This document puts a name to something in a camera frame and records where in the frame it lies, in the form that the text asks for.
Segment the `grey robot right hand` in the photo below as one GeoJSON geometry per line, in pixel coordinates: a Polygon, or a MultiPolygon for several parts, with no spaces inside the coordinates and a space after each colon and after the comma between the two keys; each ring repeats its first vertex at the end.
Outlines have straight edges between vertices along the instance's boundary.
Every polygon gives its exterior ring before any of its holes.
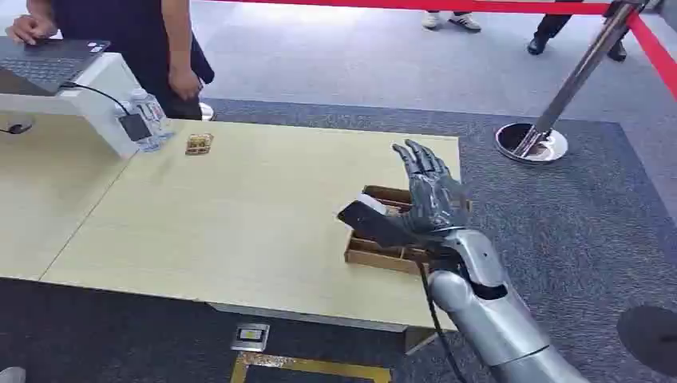
{"type": "Polygon", "coordinates": [[[430,148],[414,140],[393,144],[409,181],[410,209],[390,220],[415,235],[439,236],[469,221],[465,189],[448,166],[430,148]]]}

